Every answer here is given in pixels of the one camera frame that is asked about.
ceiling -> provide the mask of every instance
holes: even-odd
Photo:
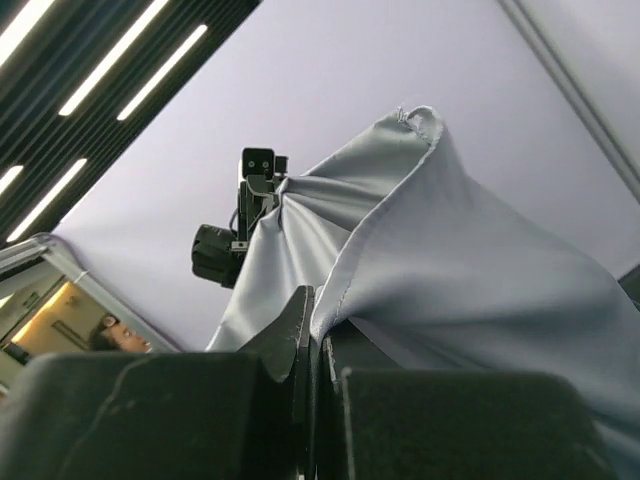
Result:
[[[31,0],[32,7],[38,2],[52,3],[0,65],[0,179],[12,167],[22,166],[0,194],[0,248],[8,245],[7,238],[24,225],[51,188],[65,175],[69,178],[72,166],[86,159],[16,241],[51,231],[259,0]],[[148,26],[79,106],[60,115],[78,87],[136,21],[145,12],[149,15],[155,2],[163,6],[158,10],[156,4],[158,13]],[[0,1],[0,35],[28,3]],[[157,78],[158,69],[176,57],[174,52],[201,25],[207,29],[193,47],[126,119],[118,120],[123,108]]]

gray cloth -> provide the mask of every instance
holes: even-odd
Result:
[[[640,478],[639,312],[593,259],[472,180],[434,110],[381,119],[280,195],[209,349],[237,349],[297,285],[322,286],[316,339],[352,318],[408,368],[565,377],[621,478]]]

person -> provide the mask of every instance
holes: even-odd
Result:
[[[100,319],[89,334],[89,348],[92,351],[125,351],[144,353],[150,345],[124,323],[111,314]]]

white panel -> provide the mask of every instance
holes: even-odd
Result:
[[[640,2],[522,4],[640,168]]]
[[[497,3],[266,2],[55,232],[184,347],[229,292],[191,274],[200,223],[226,225],[246,146],[300,173],[398,105],[435,106],[469,172],[622,275],[640,208]]]

ear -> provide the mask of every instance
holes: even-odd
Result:
[[[113,327],[116,323],[118,323],[118,321],[111,315],[107,315],[102,319],[102,324],[107,328]]]

